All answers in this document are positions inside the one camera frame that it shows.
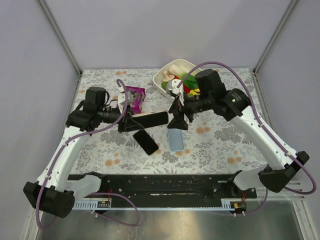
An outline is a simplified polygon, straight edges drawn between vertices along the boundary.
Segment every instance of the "white wall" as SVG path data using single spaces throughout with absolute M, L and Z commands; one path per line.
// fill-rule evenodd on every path
M 320 1 L 301 0 L 258 73 L 275 128 L 296 150 L 310 155 L 306 167 L 318 190 L 307 198 L 320 236 Z M 298 175 L 310 190 L 308 178 Z
M 82 69 L 254 68 L 290 0 L 46 0 Z
M 36 0 L 0 5 L 0 238 L 18 240 L 23 187 L 57 147 L 77 75 Z

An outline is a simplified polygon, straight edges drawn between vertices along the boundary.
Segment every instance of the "purple box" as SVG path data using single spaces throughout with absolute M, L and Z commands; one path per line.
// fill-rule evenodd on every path
M 133 94 L 133 102 L 130 107 L 134 114 L 140 114 L 142 110 L 142 103 L 146 97 L 146 90 L 137 86 L 125 86 L 126 89 Z

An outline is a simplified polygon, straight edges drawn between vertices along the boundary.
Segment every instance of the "table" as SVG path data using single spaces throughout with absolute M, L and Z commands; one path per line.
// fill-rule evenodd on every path
M 217 68 L 227 89 L 242 86 L 226 69 Z M 248 68 L 234 69 L 247 85 L 260 114 L 261 106 Z M 126 86 L 145 88 L 142 106 L 145 113 L 168 110 L 171 102 L 153 85 L 158 69 L 88 69 L 84 70 L 75 106 L 84 100 L 89 87 L 102 87 L 111 99 L 118 96 L 116 79 Z M 232 174 L 266 164 L 258 149 L 235 126 L 206 111 L 194 116 L 188 131 L 183 131 L 185 149 L 170 152 L 165 125 L 146 131 L 159 145 L 159 150 L 148 156 L 133 138 L 134 132 L 119 133 L 114 127 L 94 134 L 82 148 L 71 174 L 95 171 L 104 174 Z

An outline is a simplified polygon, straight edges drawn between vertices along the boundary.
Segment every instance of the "blue phone case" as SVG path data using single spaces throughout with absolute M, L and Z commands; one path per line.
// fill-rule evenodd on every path
M 185 149 L 184 137 L 182 130 L 168 128 L 168 137 L 171 152 L 178 152 Z

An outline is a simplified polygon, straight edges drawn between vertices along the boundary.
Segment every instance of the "black phone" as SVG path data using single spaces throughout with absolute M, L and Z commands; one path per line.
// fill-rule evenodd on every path
M 153 140 L 145 130 L 136 132 L 135 134 L 133 134 L 133 138 L 148 155 L 153 154 L 159 149 L 159 146 L 156 144 L 155 140 Z

